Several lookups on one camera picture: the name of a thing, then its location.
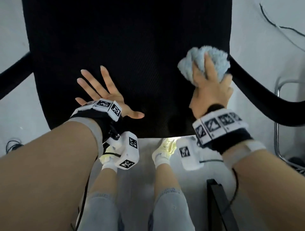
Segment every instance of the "forearm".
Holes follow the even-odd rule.
[[[0,159],[3,230],[66,230],[98,148],[89,128],[67,122]]]
[[[224,159],[230,153],[232,149],[223,154]],[[271,230],[304,229],[303,176],[267,150],[252,153],[233,168],[241,188],[246,191]]]

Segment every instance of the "black armrest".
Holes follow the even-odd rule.
[[[28,52],[20,60],[0,74],[0,100],[33,73],[31,53]]]
[[[277,97],[252,76],[250,76],[232,57],[230,57],[234,83],[245,96],[268,118],[285,126],[302,126],[305,116],[302,110],[305,101],[289,102]]]

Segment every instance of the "white sneaker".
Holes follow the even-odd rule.
[[[177,146],[176,141],[180,137],[171,137],[171,138],[164,138],[160,147],[158,147],[152,153],[152,159],[155,163],[156,168],[160,164],[169,164],[169,159],[172,154],[174,154]]]

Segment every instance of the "hand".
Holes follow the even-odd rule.
[[[99,100],[100,98],[108,99],[111,101],[116,101],[121,107],[122,107],[122,117],[129,116],[133,119],[141,119],[144,117],[144,113],[142,112],[135,112],[131,110],[131,108],[124,103],[124,98],[121,95],[121,93],[118,91],[116,86],[114,85],[109,72],[104,66],[101,66],[101,73],[103,76],[103,79],[105,81],[107,91],[103,86],[90,74],[87,70],[81,70],[81,74],[89,81],[89,83],[94,87],[95,90],[93,90],[87,82],[82,79],[78,78],[77,83],[88,93],[88,95],[93,100]],[[77,97],[75,99],[81,106],[86,104],[87,102],[83,100],[82,98]]]
[[[233,88],[230,87],[232,75],[226,74],[219,83],[214,63],[207,53],[204,54],[204,67],[206,77],[193,63],[193,78],[198,87],[194,90],[189,108],[192,109],[196,119],[202,117],[213,104],[221,104],[226,108],[233,94]]]

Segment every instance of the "black wrist strap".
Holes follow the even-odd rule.
[[[224,108],[224,106],[220,104],[213,104],[208,108],[206,114],[213,111],[217,111],[222,108]],[[208,142],[204,146],[214,151],[218,151],[220,155],[222,155],[229,148],[245,140],[253,140],[253,138],[250,136],[250,134],[245,128],[240,128],[235,131],[229,132],[221,137],[218,137],[217,139]]]
[[[122,116],[117,122],[114,122],[107,112],[100,112],[94,109],[89,109],[85,111],[79,111],[71,116],[71,118],[75,117],[90,118],[94,120],[101,128],[103,134],[103,143],[106,142],[109,137],[115,139],[117,134],[120,135],[123,133],[123,131],[120,130]]]

